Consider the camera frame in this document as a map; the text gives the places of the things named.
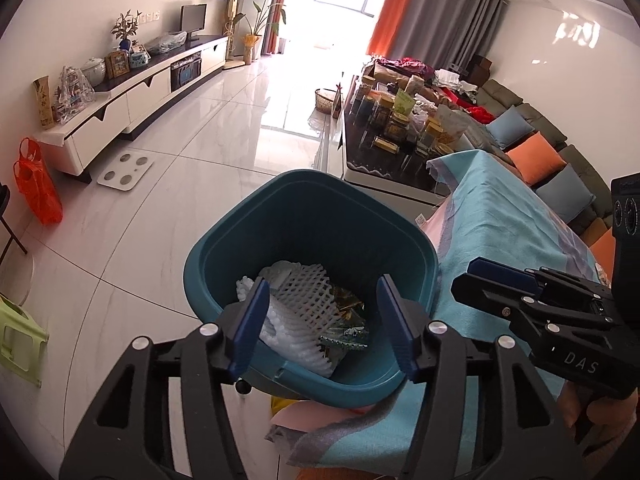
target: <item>marble tile floor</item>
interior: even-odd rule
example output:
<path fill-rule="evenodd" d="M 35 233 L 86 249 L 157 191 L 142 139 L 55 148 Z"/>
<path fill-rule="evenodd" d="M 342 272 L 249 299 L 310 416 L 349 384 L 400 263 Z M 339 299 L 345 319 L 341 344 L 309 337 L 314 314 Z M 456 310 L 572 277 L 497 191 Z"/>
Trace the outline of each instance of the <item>marble tile floor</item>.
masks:
<path fill-rule="evenodd" d="M 300 77 L 292 60 L 263 58 L 213 78 L 172 107 L 134 142 L 115 140 L 91 164 L 96 178 L 124 147 L 156 156 L 129 192 L 95 182 L 53 178 L 64 218 L 34 219 L 0 269 L 0 291 L 24 296 L 25 309 L 50 334 L 42 387 L 0 367 L 0 402 L 37 460 L 58 476 L 84 410 L 127 344 L 159 342 L 199 325 L 182 287 L 184 261 L 196 241 L 273 176 L 314 168 L 329 119 L 314 110 L 314 90 L 334 88 L 339 73 Z M 179 389 L 172 385 L 172 420 Z M 270 398 L 242 398 L 225 388 L 232 429 L 250 480 L 293 480 L 264 440 Z M 172 424 L 175 463 L 188 474 L 184 434 Z"/>

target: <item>woven basket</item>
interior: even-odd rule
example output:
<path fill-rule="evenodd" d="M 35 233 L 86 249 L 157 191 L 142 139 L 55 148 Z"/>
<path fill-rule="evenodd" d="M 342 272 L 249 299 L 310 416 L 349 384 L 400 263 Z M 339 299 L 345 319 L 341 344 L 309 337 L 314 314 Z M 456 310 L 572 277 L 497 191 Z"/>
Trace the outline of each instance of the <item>woven basket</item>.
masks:
<path fill-rule="evenodd" d="M 323 114 L 330 114 L 336 93 L 335 90 L 329 90 L 328 88 L 316 90 L 316 110 Z"/>

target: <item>gray sofa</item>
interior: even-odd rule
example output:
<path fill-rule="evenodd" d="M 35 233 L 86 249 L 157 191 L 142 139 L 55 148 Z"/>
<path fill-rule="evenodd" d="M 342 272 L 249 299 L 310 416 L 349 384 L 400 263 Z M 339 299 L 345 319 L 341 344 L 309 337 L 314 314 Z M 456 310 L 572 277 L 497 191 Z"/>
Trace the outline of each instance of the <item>gray sofa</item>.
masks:
<path fill-rule="evenodd" d="M 567 145 L 567 137 L 545 116 L 494 79 L 490 79 L 478 89 L 477 104 L 496 117 L 515 106 L 527 123 L 539 131 L 560 156 L 572 165 L 584 185 L 595 195 L 596 200 L 569 224 L 577 235 L 583 235 L 598 218 L 607 228 L 611 227 L 613 204 L 609 186 L 574 145 Z"/>

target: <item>green plastic stool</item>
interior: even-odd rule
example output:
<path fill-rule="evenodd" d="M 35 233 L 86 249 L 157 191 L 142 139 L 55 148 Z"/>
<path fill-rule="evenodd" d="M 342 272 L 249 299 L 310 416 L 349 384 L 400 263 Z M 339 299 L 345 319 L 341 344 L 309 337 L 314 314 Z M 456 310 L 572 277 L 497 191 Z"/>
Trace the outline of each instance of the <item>green plastic stool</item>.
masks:
<path fill-rule="evenodd" d="M 28 368 L 22 368 L 14 361 L 14 349 L 6 339 L 7 328 L 31 338 L 32 346 Z M 48 340 L 49 334 L 34 321 L 33 317 L 0 295 L 0 364 L 37 387 L 41 387 L 40 348 Z"/>

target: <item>computer monitor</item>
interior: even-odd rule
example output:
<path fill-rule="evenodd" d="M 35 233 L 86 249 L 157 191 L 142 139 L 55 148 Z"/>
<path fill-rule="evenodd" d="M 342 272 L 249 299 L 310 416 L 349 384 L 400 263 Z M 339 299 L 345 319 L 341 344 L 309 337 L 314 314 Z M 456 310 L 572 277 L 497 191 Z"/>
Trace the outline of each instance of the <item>computer monitor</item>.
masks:
<path fill-rule="evenodd" d="M 191 41 L 191 33 L 204 30 L 207 4 L 185 5 L 180 11 L 180 30 L 187 32 L 187 41 Z"/>

